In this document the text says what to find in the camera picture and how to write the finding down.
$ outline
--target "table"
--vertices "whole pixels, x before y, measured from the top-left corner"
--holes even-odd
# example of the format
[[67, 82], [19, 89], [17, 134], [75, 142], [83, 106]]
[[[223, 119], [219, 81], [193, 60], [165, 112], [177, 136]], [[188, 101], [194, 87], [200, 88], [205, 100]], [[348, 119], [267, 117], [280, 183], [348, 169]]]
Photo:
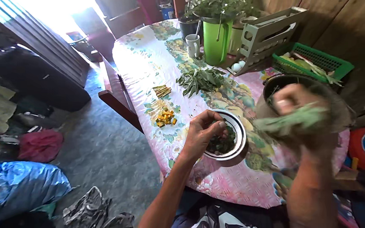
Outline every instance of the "table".
[[[176, 84], [182, 72], [209, 67], [204, 59], [191, 59], [181, 39], [176, 19], [145, 26], [118, 39], [114, 60], [139, 117], [150, 148], [167, 176], [185, 141], [190, 120], [206, 109], [225, 109], [246, 128], [249, 149], [240, 163], [229, 166], [203, 156], [193, 167], [186, 185], [227, 202], [270, 208], [285, 202], [286, 190], [296, 174], [293, 155], [271, 138], [258, 134], [251, 124], [255, 102], [263, 91], [262, 81], [277, 73], [273, 68], [232, 78], [217, 92], [182, 96], [184, 88]], [[151, 89], [167, 85], [172, 92], [158, 99]], [[175, 111], [175, 125], [154, 126], [157, 108]], [[332, 165], [336, 174], [346, 158], [349, 130], [339, 134], [339, 145]]]

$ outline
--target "egg rack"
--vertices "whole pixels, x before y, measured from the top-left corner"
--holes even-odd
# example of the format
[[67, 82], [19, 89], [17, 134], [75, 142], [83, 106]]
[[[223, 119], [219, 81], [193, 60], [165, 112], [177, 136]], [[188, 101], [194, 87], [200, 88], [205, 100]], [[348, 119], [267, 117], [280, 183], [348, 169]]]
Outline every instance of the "egg rack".
[[245, 65], [238, 72], [227, 70], [235, 77], [257, 67], [261, 60], [271, 56], [280, 46], [289, 42], [295, 29], [306, 15], [306, 9], [291, 7], [252, 21], [244, 21], [242, 46], [234, 60], [245, 57]]

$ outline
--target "plastic basket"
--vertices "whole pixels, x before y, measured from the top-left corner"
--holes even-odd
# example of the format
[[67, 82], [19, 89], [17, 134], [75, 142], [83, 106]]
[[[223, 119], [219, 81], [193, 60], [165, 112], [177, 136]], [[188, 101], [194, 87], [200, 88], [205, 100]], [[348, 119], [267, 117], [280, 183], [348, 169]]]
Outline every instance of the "plastic basket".
[[314, 77], [320, 82], [328, 83], [326, 77], [317, 75], [312, 71], [308, 71], [280, 57], [281, 55], [284, 55], [286, 52], [291, 52], [291, 51], [300, 54], [302, 57], [311, 61], [313, 64], [322, 68], [326, 72], [335, 71], [333, 77], [339, 80], [342, 79], [347, 73], [349, 73], [354, 68], [354, 66], [351, 63], [343, 59], [339, 59], [337, 57], [331, 56], [329, 54], [318, 51], [317, 49], [314, 48], [310, 48], [300, 43], [289, 43], [277, 49], [275, 53], [272, 55], [273, 67], [276, 70], [279, 70], [282, 73], [301, 73]]

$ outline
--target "wooden wall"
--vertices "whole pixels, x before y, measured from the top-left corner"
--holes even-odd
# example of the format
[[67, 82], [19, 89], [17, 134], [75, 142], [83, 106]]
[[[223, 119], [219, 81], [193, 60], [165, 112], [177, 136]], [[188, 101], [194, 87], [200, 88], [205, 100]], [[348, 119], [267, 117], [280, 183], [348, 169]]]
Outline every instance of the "wooden wall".
[[357, 112], [365, 109], [365, 0], [259, 0], [269, 13], [308, 9], [294, 40], [351, 62], [340, 95]]

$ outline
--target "blue plastic bag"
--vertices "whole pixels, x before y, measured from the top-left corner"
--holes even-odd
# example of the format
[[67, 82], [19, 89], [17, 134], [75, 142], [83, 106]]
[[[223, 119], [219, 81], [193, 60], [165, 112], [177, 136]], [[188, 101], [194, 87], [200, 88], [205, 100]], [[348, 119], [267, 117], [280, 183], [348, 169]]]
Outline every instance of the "blue plastic bag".
[[67, 177], [54, 165], [0, 163], [0, 221], [57, 201], [69, 191]]

